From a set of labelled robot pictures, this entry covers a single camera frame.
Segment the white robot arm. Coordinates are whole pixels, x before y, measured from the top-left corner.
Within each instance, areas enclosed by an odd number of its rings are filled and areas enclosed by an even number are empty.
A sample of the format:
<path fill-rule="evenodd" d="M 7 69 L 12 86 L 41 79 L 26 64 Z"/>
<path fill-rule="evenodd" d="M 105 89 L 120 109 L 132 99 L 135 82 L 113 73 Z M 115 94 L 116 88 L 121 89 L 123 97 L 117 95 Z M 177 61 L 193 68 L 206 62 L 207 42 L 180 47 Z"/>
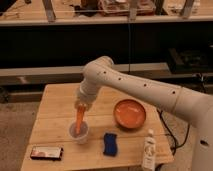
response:
<path fill-rule="evenodd" d="M 123 74 L 114 70 L 113 65 L 108 56 L 85 65 L 76 104 L 83 103 L 90 108 L 101 87 L 107 86 L 174 114 L 197 130 L 191 170 L 213 171 L 213 95 Z"/>

